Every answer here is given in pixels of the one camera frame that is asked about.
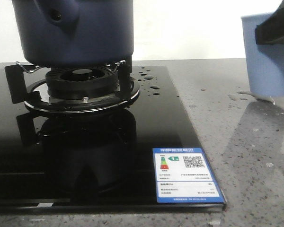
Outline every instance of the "gray speckled countertop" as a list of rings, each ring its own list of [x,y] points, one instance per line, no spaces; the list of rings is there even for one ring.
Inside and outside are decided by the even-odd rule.
[[[221,213],[0,216],[0,227],[284,227],[284,97],[249,95],[245,59],[135,61],[167,66],[228,199]]]

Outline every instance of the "blue cup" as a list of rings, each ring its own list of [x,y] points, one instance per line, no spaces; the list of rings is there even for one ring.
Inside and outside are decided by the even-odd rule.
[[[257,45],[255,28],[272,13],[243,16],[250,91],[258,96],[284,96],[284,45]]]

